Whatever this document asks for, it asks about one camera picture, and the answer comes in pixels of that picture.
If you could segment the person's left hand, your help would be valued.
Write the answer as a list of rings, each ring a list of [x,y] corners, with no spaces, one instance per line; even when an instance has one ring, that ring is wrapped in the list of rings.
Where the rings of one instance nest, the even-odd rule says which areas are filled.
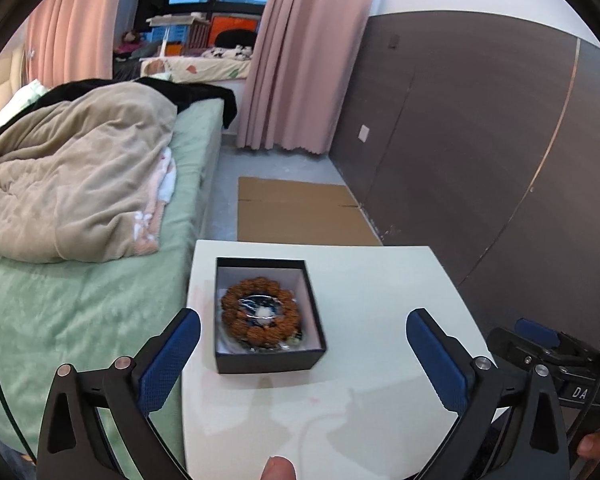
[[[271,456],[266,462],[260,480],[296,480],[294,464],[283,456]]]

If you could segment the person's right hand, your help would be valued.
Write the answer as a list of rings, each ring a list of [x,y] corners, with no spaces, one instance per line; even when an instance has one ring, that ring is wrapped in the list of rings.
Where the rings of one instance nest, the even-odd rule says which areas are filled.
[[[600,460],[600,429],[582,438],[577,453],[584,460]]]

